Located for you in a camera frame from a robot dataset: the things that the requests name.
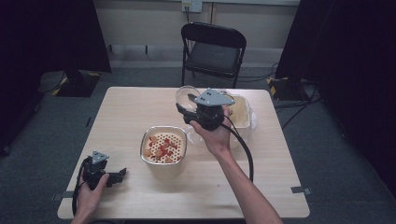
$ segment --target plastic container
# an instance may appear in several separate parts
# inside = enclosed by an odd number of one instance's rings
[[[140,157],[159,179],[179,176],[184,170],[187,150],[186,133],[173,126],[149,128],[140,146]]]

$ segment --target black cable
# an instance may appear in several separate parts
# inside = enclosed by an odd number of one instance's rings
[[[190,7],[184,7],[187,16],[187,23],[190,23]]]
[[[84,164],[86,162],[88,162],[88,160],[89,160],[89,158],[85,159],[82,162],[82,164],[81,164],[81,166],[79,167],[79,170],[78,170],[77,183],[76,183],[76,186],[75,186],[75,190],[73,192],[73,201],[72,201],[73,216],[75,216],[76,212],[77,212],[77,200],[78,200],[79,188],[86,182],[86,181],[84,181],[82,184],[79,184],[79,180],[81,179],[82,170],[84,169]]]
[[[238,142],[241,144],[242,148],[245,150],[246,154],[247,154],[247,161],[248,161],[248,169],[249,169],[249,175],[248,178],[250,179],[251,182],[253,182],[253,177],[254,177],[254,165],[253,165],[253,157],[251,156],[251,152],[250,149],[248,148],[248,145],[245,143],[244,139],[239,135],[239,133],[236,133],[232,128],[228,127],[227,125],[217,122],[215,119],[213,119],[212,117],[208,116],[206,113],[202,113],[205,117],[207,117],[208,119],[211,119],[214,123],[216,123],[217,125],[225,128],[226,130],[228,130],[230,133],[232,133],[236,139],[238,140]],[[228,118],[227,116],[223,115],[225,118],[227,118],[231,124],[233,125],[233,122],[231,121],[230,118]]]
[[[304,103],[304,106],[301,107],[293,116],[291,116],[291,118],[290,118],[288,121],[286,121],[286,123],[282,126],[282,130],[284,130],[284,129],[286,128],[286,126],[287,126],[298,114],[300,114],[300,112],[303,111],[309,104],[312,104],[312,103],[313,103],[313,102],[312,102],[312,99],[313,99],[314,96],[315,96],[315,93],[316,93],[316,91],[317,91],[317,88],[318,88],[318,86],[315,86],[314,92],[312,93],[311,97],[309,98],[309,101],[308,101],[307,103]]]

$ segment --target power outlet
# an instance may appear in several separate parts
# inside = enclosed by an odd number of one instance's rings
[[[191,11],[191,1],[181,1],[181,11]]]
[[[200,2],[200,1],[192,1],[192,3],[191,3],[191,12],[202,12],[202,2]]]
[[[202,1],[181,1],[181,11],[202,12]]]

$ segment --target white wall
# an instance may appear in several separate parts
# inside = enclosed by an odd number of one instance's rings
[[[218,0],[213,5],[204,2],[203,12],[190,13],[190,21],[212,21],[233,27],[247,38],[248,48],[283,49],[298,1],[239,1],[251,4],[225,1]],[[181,45],[180,29],[187,18],[181,12],[180,1],[95,0],[94,3],[108,45]]]

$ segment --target wooden table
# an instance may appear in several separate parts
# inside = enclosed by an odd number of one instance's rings
[[[78,168],[94,150],[110,156],[106,171],[126,167],[120,184],[106,189],[95,214],[107,219],[241,218],[243,214],[218,162],[205,145],[188,143],[184,172],[173,180],[156,179],[140,158],[140,144],[152,126],[186,129],[175,107],[177,88],[112,87],[99,109],[67,190],[74,190]],[[288,146],[270,95],[263,90],[229,90],[245,97],[259,125],[247,142],[255,168],[255,185],[281,217],[307,217],[309,208],[299,187]],[[248,174],[245,151],[233,154]],[[58,216],[73,218],[72,200],[63,199]]]

